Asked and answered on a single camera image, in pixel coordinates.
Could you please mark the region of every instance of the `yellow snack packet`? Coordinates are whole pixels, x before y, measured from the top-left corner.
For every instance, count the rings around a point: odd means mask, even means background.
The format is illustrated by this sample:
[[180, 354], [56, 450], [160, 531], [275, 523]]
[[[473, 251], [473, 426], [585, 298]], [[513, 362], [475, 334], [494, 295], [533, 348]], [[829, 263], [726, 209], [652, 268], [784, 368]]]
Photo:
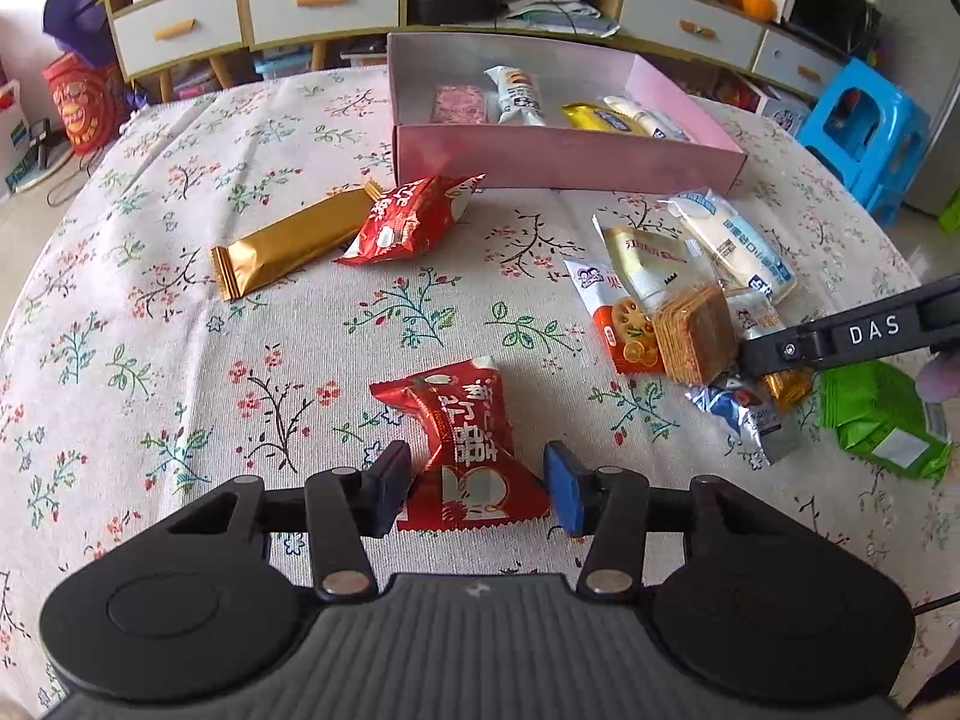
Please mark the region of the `yellow snack packet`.
[[362, 189], [340, 191], [228, 247], [213, 247], [221, 298], [243, 298], [348, 241], [383, 194], [376, 181], [368, 179]]
[[646, 137], [639, 122], [617, 113], [613, 108], [594, 103], [570, 103], [563, 107], [570, 124], [577, 129], [592, 129], [598, 132], [622, 132], [625, 135]]

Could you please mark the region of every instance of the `green snack packet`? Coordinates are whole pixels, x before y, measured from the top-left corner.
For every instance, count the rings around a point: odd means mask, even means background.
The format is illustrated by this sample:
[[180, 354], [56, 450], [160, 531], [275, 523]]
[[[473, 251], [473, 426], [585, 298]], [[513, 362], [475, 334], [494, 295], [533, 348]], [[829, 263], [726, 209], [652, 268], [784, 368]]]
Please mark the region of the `green snack packet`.
[[820, 423], [840, 446], [911, 479], [942, 479], [950, 465], [947, 418], [906, 373], [871, 360], [821, 375]]

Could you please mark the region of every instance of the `white drawer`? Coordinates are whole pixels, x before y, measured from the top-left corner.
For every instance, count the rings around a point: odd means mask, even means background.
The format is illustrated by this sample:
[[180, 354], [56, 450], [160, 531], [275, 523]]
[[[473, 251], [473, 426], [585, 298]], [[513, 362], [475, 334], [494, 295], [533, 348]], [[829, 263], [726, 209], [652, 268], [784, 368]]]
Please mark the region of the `white drawer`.
[[819, 98], [842, 67], [839, 62], [786, 35], [767, 30], [754, 63], [754, 73], [788, 89]]
[[[161, 0], [114, 20], [113, 28], [127, 76], [243, 41], [237, 0]], [[170, 28], [181, 34], [157, 35]]]
[[623, 0], [623, 33], [750, 69], [762, 26], [698, 0]]
[[253, 44], [262, 46], [325, 32], [397, 26], [400, 0], [344, 0], [315, 5], [308, 0], [250, 0], [250, 15]]

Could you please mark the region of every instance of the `red snack packet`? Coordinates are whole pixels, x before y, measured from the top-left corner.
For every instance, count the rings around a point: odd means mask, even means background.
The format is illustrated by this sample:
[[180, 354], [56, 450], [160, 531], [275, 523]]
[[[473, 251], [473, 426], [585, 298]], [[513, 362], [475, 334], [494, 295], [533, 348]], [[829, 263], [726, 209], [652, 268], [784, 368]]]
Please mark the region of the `red snack packet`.
[[546, 488], [514, 457], [503, 384], [492, 357], [371, 384], [370, 391], [381, 403], [416, 415], [430, 448], [397, 530], [467, 530], [549, 512]]
[[387, 191], [335, 262], [366, 265], [423, 254], [462, 217], [481, 178], [434, 175]]

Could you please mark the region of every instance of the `gold wrapped bar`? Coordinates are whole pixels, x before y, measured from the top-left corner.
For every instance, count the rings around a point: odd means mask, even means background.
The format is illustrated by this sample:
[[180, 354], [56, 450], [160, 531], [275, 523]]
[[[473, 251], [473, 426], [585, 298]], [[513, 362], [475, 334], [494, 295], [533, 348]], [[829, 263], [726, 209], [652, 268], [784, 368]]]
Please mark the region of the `gold wrapped bar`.
[[213, 247], [213, 271], [224, 300], [243, 298], [337, 247], [363, 226], [381, 187], [340, 191], [257, 230], [228, 247]]

